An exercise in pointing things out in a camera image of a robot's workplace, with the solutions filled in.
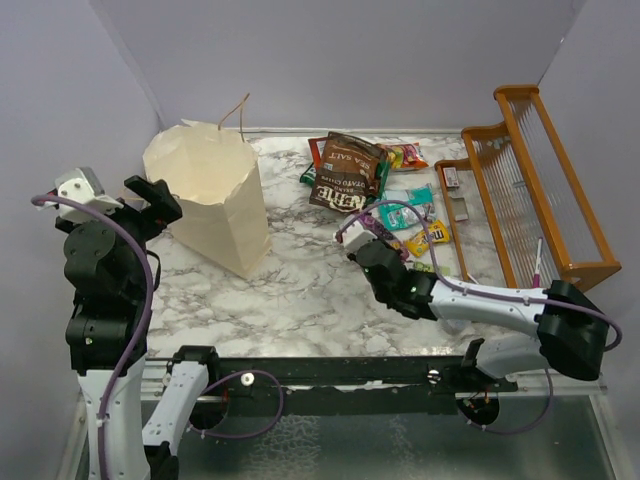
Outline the light green snack packet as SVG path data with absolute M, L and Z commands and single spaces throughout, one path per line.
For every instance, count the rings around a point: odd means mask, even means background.
M 411 268 L 416 270 L 416 271 L 420 271 L 420 272 L 427 272 L 427 273 L 435 273 L 436 272 L 436 268 L 429 263 L 424 263 L 424 262 L 420 262 L 420 261 L 414 261 L 411 263 Z

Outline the yellow candy bag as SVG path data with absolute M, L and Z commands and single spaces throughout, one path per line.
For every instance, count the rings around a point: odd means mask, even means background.
M 429 250 L 429 242 L 433 244 L 449 243 L 449 230 L 441 220 L 436 220 L 428 227 L 428 232 L 421 230 L 404 242 L 405 247 L 414 257 L 421 257 Z

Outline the beige paper bag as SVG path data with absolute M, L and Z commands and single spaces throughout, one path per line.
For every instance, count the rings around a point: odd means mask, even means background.
M 245 96 L 218 122 L 184 119 L 146 147 L 148 181 L 163 180 L 182 208 L 175 240 L 248 278 L 272 242 L 258 154 L 244 136 Z

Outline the magenta snack packet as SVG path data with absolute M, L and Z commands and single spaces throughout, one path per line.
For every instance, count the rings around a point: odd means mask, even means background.
M 403 262 L 409 260 L 410 252 L 406 246 L 397 238 L 390 230 L 388 230 L 384 224 L 374 218 L 370 213 L 363 215 L 359 221 L 365 228 L 371 231 L 379 240 L 393 248 L 399 255 Z

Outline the teal snack packet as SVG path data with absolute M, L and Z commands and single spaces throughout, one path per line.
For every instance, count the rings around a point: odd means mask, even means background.
M 437 220 L 432 187 L 429 183 L 412 189 L 387 189 L 381 201 L 390 204 L 378 207 L 380 219 L 389 231 L 410 228 L 420 223 L 420 218 L 432 223 Z

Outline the brown kettle chips bag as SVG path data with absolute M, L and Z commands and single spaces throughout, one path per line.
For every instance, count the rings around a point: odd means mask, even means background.
M 352 214 L 381 199 L 390 161 L 382 147 L 331 131 L 325 141 L 309 203 Z

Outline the orange colourful candy bag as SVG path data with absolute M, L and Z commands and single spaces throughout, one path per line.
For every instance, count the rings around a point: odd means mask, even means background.
M 388 156 L 391 170 L 408 172 L 429 167 L 419 143 L 379 144 Z

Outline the green chips bag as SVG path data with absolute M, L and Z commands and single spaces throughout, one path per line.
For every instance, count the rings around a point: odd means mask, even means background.
M 375 198 L 380 199 L 382 193 L 384 192 L 384 188 L 387 182 L 388 174 L 390 171 L 390 163 L 380 163 L 376 167 L 376 175 L 375 175 Z M 305 184 L 309 187 L 312 187 L 315 182 L 316 177 L 316 169 L 314 164 L 310 164 L 302 175 L 299 177 L 299 182 Z

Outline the red chips bag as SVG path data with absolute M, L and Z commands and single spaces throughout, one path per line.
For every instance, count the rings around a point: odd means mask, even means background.
M 308 144 L 311 152 L 311 158 L 315 168 L 319 168 L 322 161 L 322 153 L 326 145 L 327 137 L 309 138 Z

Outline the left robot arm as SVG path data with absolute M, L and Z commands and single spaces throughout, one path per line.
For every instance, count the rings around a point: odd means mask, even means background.
M 146 207 L 107 195 L 88 167 L 55 181 L 56 227 L 67 235 L 64 275 L 75 289 L 65 339 L 89 421 L 90 478 L 175 479 L 197 398 L 220 385 L 219 357 L 212 347 L 181 347 L 169 361 L 169 384 L 143 423 L 142 377 L 159 281 L 146 244 L 178 221 L 182 209 L 163 180 L 134 175 L 124 185 Z

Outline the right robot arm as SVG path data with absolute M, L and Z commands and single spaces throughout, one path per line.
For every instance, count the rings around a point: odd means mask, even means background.
M 346 245 L 376 300 L 410 319 L 464 320 L 510 330 L 469 348 L 459 367 L 461 383 L 481 391 L 509 374 L 551 368 L 581 381 L 601 371 L 610 329 L 602 312 L 573 284 L 555 280 L 547 289 L 474 285 L 407 268 L 381 240 Z

